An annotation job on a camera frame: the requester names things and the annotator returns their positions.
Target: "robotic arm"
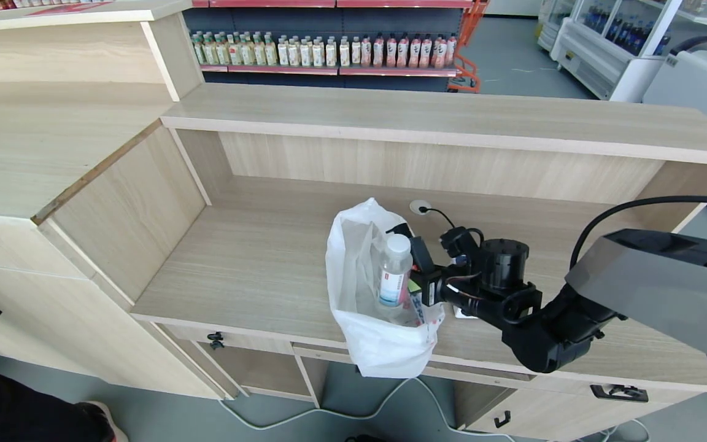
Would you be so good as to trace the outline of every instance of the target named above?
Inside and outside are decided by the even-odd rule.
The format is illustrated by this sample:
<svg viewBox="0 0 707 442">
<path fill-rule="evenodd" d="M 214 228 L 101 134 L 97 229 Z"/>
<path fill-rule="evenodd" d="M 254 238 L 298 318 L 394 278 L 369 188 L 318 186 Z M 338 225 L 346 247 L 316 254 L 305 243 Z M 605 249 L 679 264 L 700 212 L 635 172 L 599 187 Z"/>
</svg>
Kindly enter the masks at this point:
<svg viewBox="0 0 707 442">
<path fill-rule="evenodd" d="M 690 199 L 707 202 L 700 201 L 707 196 L 672 196 L 608 212 Z M 449 266 L 435 265 L 422 238 L 411 238 L 412 279 L 425 305 L 449 302 L 501 330 L 502 342 L 535 372 L 551 373 L 586 355 L 595 339 L 604 338 L 608 322 L 627 317 L 707 354 L 707 240 L 623 229 L 598 238 L 577 262 L 585 236 L 609 214 L 586 227 L 566 284 L 544 308 L 541 291 L 524 280 L 527 244 L 485 240 L 478 229 L 452 227 L 441 235 Z"/>
</svg>

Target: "gray floor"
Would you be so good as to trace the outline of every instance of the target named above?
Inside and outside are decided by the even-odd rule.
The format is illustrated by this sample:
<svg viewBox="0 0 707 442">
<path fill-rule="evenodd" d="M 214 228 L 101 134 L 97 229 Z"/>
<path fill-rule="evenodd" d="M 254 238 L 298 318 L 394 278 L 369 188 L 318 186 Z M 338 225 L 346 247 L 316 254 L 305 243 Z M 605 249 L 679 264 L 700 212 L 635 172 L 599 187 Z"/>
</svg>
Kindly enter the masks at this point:
<svg viewBox="0 0 707 442">
<path fill-rule="evenodd" d="M 438 413 L 427 391 L 414 381 L 400 389 L 373 419 L 355 421 L 314 413 L 272 430 L 252 430 L 238 422 L 217 401 L 182 395 L 160 394 L 141 389 L 111 386 L 97 378 L 14 361 L 0 356 L 0 374 L 16 379 L 45 394 L 68 402 L 100 400 L 110 406 L 117 424 L 132 442 L 224 442 L 281 440 L 343 442 L 348 436 L 369 434 L 394 442 L 482 442 L 481 436 L 452 433 Z M 454 421 L 451 381 L 423 378 L 433 389 L 448 422 Z M 353 366 L 331 364 L 326 378 L 323 408 L 345 414 L 363 415 L 375 411 L 398 381 L 362 378 Z M 228 402 L 231 408 L 255 425 L 269 425 L 298 414 L 312 405 L 264 395 L 241 397 Z M 642 417 L 653 442 L 698 442 L 707 440 L 707 394 Z M 533 439 L 516 437 L 518 442 Z M 587 437 L 597 442 L 601 436 Z M 645 440 L 636 424 L 623 425 L 611 442 Z M 487 442 L 507 442 L 488 437 Z"/>
<path fill-rule="evenodd" d="M 536 44 L 536 20 L 484 17 L 460 53 L 479 68 L 480 93 L 595 98 Z"/>
<path fill-rule="evenodd" d="M 471 46 L 463 49 L 480 69 L 482 93 L 499 95 L 533 95 L 561 98 L 592 98 L 584 87 L 564 72 L 536 46 L 533 32 L 535 20 L 485 17 Z M 695 219 L 688 235 L 705 237 L 707 220 Z M 219 442 L 225 440 L 336 441 L 367 433 L 395 441 L 482 441 L 480 436 L 452 433 L 427 391 L 413 381 L 406 384 L 368 421 L 352 421 L 326 414 L 311 414 L 273 430 L 251 430 L 239 423 L 213 400 L 180 395 L 158 394 L 138 389 L 110 386 L 96 378 L 20 363 L 0 357 L 0 373 L 21 381 L 41 392 L 61 399 L 101 400 L 112 408 L 118 424 L 133 442 L 168 442 L 193 440 Z M 425 378 L 438 396 L 449 422 L 452 415 L 451 382 Z M 345 364 L 332 364 L 326 378 L 323 407 L 346 414 L 369 414 L 396 386 L 398 381 L 365 379 Z M 311 408 L 308 403 L 273 397 L 239 398 L 230 403 L 245 419 L 266 425 Z M 653 442 L 698 442 L 707 440 L 707 394 L 657 411 L 641 419 L 651 431 Z M 640 441 L 645 434 L 635 424 L 624 425 L 611 441 Z M 488 442 L 505 441 L 488 437 Z M 586 442 L 600 436 L 586 438 Z"/>
</svg>

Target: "white plastic bag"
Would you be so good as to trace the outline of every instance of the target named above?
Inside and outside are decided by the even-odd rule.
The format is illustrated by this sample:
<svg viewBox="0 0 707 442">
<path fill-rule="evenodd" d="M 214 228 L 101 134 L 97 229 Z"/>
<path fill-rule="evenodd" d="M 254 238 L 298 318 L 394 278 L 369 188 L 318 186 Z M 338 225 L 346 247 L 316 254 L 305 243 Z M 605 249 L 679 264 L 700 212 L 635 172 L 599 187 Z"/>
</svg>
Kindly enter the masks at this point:
<svg viewBox="0 0 707 442">
<path fill-rule="evenodd" d="M 440 304 L 426 307 L 424 324 L 404 327 L 378 319 L 379 256 L 385 232 L 404 223 L 374 198 L 337 214 L 326 242 L 326 284 L 331 313 L 362 376 L 414 378 L 430 360 L 444 318 Z"/>
</svg>

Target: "bottle cap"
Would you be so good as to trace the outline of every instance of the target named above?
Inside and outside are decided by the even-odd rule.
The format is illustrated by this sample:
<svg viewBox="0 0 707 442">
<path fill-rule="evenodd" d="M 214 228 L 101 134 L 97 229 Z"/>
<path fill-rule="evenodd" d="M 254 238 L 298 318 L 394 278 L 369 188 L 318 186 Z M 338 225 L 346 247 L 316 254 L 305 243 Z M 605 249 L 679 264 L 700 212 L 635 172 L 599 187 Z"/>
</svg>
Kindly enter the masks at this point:
<svg viewBox="0 0 707 442">
<path fill-rule="evenodd" d="M 405 235 L 395 234 L 387 239 L 387 248 L 399 257 L 404 257 L 411 252 L 411 240 Z"/>
</svg>

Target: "white cable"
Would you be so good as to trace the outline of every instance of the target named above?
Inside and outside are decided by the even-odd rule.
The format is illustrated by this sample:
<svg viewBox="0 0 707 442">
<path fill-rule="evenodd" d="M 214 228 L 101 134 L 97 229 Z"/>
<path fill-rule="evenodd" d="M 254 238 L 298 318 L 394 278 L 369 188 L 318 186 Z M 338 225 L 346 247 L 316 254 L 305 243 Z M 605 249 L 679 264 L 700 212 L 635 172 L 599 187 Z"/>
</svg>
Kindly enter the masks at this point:
<svg viewBox="0 0 707 442">
<path fill-rule="evenodd" d="M 643 440 L 643 442 L 651 442 L 651 432 L 648 431 L 648 428 L 646 428 L 645 424 L 638 421 L 637 419 L 632 419 L 629 422 L 634 422 L 637 425 L 640 425 L 643 428 L 643 430 L 646 431 L 646 439 Z M 618 430 L 618 427 L 620 427 L 620 425 L 622 425 L 622 424 L 615 425 L 613 428 L 607 428 L 607 430 L 604 430 L 604 431 L 600 431 L 599 433 L 604 435 L 603 439 L 601 439 L 600 442 L 607 442 L 609 440 L 609 437 L 612 436 L 613 434 L 615 434 L 615 432 Z M 575 442 L 585 442 L 585 441 L 582 439 L 575 439 Z"/>
<path fill-rule="evenodd" d="M 441 403 L 438 402 L 438 398 L 435 397 L 435 394 L 434 394 L 433 390 L 431 390 L 430 387 L 428 387 L 427 384 L 424 383 L 424 381 L 422 381 L 420 378 L 405 379 L 404 381 L 402 381 L 401 383 L 399 383 L 398 386 L 396 386 L 395 389 L 393 389 L 391 392 L 389 392 L 389 394 L 387 395 L 387 397 L 385 397 L 384 400 L 381 401 L 381 405 L 379 405 L 378 408 L 376 408 L 376 410 L 373 411 L 373 413 L 367 414 L 367 415 L 365 415 L 365 416 L 354 416 L 354 415 L 351 415 L 351 414 L 343 414 L 343 413 L 339 413 L 339 412 L 337 412 L 337 411 L 332 411 L 331 409 L 314 408 L 314 409 L 309 409 L 308 411 L 303 411 L 302 413 L 299 413 L 299 414 L 297 414 L 297 415 L 295 415 L 295 416 L 288 417 L 287 419 L 283 419 L 282 421 L 277 421 L 277 422 L 272 423 L 272 424 L 269 424 L 269 425 L 255 425 L 255 424 L 252 424 L 252 423 L 248 422 L 246 419 L 244 419 L 244 417 L 241 417 L 241 415 L 239 415 L 239 413 L 236 413 L 236 411 L 233 411 L 233 408 L 230 408 L 230 406 L 226 405 L 224 401 L 219 400 L 218 402 L 220 403 L 220 405 L 222 406 L 222 408 L 227 409 L 228 412 L 230 412 L 231 414 L 233 414 L 233 417 L 235 417 L 236 419 L 238 419 L 239 422 L 242 422 L 244 425 L 246 425 L 246 426 L 252 428 L 253 430 L 271 430 L 272 428 L 275 428 L 275 427 L 280 426 L 280 425 L 283 425 L 283 424 L 287 424 L 287 423 L 289 423 L 289 422 L 291 422 L 291 421 L 297 420 L 297 419 L 299 419 L 300 417 L 306 416 L 307 414 L 310 414 L 310 413 L 326 413 L 326 414 L 331 414 L 332 416 L 345 417 L 346 419 L 354 419 L 354 420 L 358 420 L 358 421 L 365 421 L 365 420 L 368 420 L 368 419 L 372 419 L 373 417 L 376 417 L 379 413 L 381 413 L 381 410 L 384 408 L 384 405 L 389 401 L 389 399 L 391 399 L 391 397 L 393 397 L 393 395 L 395 395 L 395 393 L 396 393 L 402 386 L 404 386 L 408 381 L 411 381 L 411 380 L 413 380 L 413 381 L 418 381 L 418 382 L 421 384 L 421 386 L 423 386 L 424 389 L 426 389 L 427 392 L 429 392 L 430 397 L 433 398 L 433 402 L 435 402 L 435 406 L 437 406 L 437 408 L 438 408 L 438 413 L 441 415 L 441 419 L 444 420 L 444 425 L 446 425 L 446 428 L 448 428 L 450 431 L 453 431 L 454 433 L 465 434 L 466 436 L 481 436 L 481 437 L 496 437 L 496 436 L 500 436 L 500 437 L 505 437 L 505 438 L 506 438 L 507 440 L 509 440 L 510 442 L 516 442 L 516 441 L 515 441 L 511 436 L 509 436 L 508 434 L 500 434 L 500 433 L 473 433 L 473 432 L 471 432 L 471 431 L 463 431 L 463 430 L 457 430 L 457 428 L 452 428 L 452 426 L 449 425 L 449 423 L 446 421 L 446 415 L 444 415 L 443 409 L 441 409 Z"/>
</svg>

